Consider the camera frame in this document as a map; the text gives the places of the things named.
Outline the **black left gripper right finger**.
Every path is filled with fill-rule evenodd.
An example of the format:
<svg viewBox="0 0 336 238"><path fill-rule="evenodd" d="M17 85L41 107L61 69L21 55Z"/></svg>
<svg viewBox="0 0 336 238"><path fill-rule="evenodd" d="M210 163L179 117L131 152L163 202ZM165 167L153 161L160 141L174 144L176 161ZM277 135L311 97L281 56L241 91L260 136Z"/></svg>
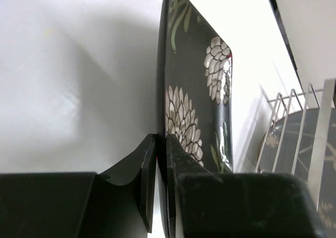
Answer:
<svg viewBox="0 0 336 238"><path fill-rule="evenodd" d="M306 186L292 175L211 173L166 137L169 237L326 237Z"/></svg>

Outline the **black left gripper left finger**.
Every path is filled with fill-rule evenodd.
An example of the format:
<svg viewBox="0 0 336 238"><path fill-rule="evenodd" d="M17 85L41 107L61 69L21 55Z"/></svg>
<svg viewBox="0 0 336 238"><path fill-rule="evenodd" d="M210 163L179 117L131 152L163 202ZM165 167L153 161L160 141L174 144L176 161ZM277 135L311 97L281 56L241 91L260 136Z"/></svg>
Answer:
<svg viewBox="0 0 336 238"><path fill-rule="evenodd" d="M155 136L102 173L1 175L1 237L147 237Z"/></svg>

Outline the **black floral square plate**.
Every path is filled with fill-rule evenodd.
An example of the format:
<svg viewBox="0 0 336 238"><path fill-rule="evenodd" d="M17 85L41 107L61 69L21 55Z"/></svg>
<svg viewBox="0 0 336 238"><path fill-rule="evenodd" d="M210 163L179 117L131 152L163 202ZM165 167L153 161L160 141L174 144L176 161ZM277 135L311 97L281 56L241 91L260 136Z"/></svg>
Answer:
<svg viewBox="0 0 336 238"><path fill-rule="evenodd" d="M156 71L156 155L164 235L169 216L166 136L209 172L233 170L233 54L190 0L163 0Z"/></svg>

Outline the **grey reindeer round plate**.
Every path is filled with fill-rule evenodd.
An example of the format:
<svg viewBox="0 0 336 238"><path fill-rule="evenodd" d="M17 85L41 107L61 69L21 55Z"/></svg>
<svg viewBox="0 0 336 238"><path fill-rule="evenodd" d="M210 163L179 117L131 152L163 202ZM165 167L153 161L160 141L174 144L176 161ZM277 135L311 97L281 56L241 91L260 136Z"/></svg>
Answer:
<svg viewBox="0 0 336 238"><path fill-rule="evenodd" d="M306 183L309 174L313 142L316 132L319 109L308 109L304 121L295 176ZM263 172L272 170L277 149L280 147L279 158L275 171L290 173L295 156L301 125L302 111L288 116L283 141L280 141L284 126L284 118L277 121L269 129L262 152L259 169ZM331 110L327 146L324 154L324 165L319 196L319 215L328 237L335 237L335 109Z"/></svg>

